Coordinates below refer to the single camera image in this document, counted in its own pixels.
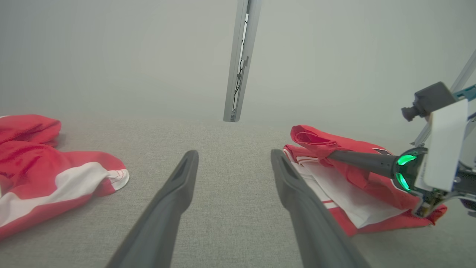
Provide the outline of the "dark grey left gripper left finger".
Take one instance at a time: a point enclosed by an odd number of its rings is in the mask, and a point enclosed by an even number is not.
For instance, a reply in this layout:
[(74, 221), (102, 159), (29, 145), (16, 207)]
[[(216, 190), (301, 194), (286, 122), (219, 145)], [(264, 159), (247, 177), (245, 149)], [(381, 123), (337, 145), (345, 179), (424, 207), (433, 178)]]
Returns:
[(169, 268), (182, 214), (192, 203), (199, 153), (187, 151), (124, 238), (108, 268)]

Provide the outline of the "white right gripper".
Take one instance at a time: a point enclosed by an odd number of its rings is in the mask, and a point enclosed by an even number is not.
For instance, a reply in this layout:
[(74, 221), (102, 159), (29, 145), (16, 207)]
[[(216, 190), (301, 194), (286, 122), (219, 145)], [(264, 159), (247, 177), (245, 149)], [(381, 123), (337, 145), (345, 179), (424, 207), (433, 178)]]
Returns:
[(428, 217), (444, 202), (469, 201), (470, 191), (454, 189), (459, 171), (469, 102), (459, 100), (431, 113), (430, 145), (405, 151), (401, 156), (358, 151), (334, 151), (328, 159), (394, 180), (394, 186), (418, 197), (412, 210), (416, 217)]

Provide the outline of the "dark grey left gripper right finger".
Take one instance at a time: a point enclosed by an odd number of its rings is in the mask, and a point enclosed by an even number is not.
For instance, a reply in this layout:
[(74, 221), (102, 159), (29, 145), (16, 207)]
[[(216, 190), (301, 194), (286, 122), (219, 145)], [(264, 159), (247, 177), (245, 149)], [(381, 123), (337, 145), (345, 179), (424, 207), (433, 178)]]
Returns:
[(281, 204), (290, 214), (305, 268), (368, 268), (369, 263), (279, 149), (271, 164)]

